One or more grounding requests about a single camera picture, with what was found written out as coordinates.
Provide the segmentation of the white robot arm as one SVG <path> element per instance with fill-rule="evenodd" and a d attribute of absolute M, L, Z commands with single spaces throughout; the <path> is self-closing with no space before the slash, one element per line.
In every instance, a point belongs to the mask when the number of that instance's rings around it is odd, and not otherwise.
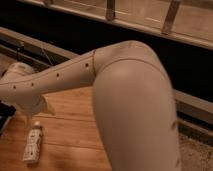
<path fill-rule="evenodd" d="M 38 73 L 14 63 L 0 78 L 0 100 L 35 115 L 48 108 L 45 94 L 87 86 L 112 171 L 181 171 L 173 87 L 142 42 L 94 49 Z"/>

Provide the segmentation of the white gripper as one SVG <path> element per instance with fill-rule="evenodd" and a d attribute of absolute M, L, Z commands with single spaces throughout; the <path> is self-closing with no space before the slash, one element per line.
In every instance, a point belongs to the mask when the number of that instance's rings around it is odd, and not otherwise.
<path fill-rule="evenodd" d="M 46 114 L 55 115 L 55 109 L 41 95 L 19 99 L 16 105 L 26 115 L 36 115 L 45 109 Z"/>

